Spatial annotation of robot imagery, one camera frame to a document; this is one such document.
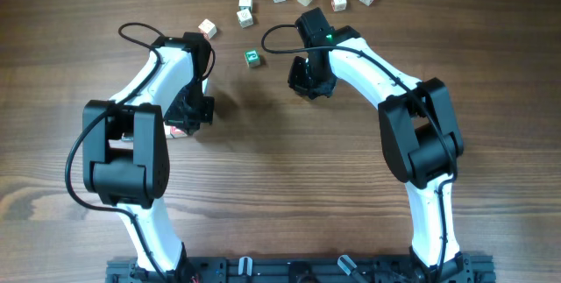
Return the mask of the red letter wooden block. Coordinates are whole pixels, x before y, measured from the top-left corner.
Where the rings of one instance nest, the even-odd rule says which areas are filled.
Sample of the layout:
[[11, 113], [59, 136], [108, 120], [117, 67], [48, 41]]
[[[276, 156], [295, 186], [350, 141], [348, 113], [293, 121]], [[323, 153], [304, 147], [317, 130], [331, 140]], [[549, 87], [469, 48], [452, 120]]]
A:
[[164, 125], [164, 130], [165, 130], [165, 134], [166, 134], [167, 139], [184, 138], [188, 135], [187, 133], [185, 133], [181, 129], [179, 129], [175, 126], [171, 126], [171, 125], [166, 125], [165, 124]]

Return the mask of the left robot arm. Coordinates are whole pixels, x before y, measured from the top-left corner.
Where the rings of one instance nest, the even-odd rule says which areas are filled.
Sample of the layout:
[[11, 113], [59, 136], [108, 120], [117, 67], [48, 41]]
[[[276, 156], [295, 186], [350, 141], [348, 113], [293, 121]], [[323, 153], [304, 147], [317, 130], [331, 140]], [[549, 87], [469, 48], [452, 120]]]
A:
[[148, 62], [123, 90], [84, 107], [83, 183], [99, 196], [99, 210], [119, 214], [137, 251], [136, 258], [110, 261], [106, 281], [197, 282], [164, 202], [165, 128], [191, 135], [212, 123], [215, 100], [204, 92], [216, 54], [198, 32], [160, 35], [147, 48]]

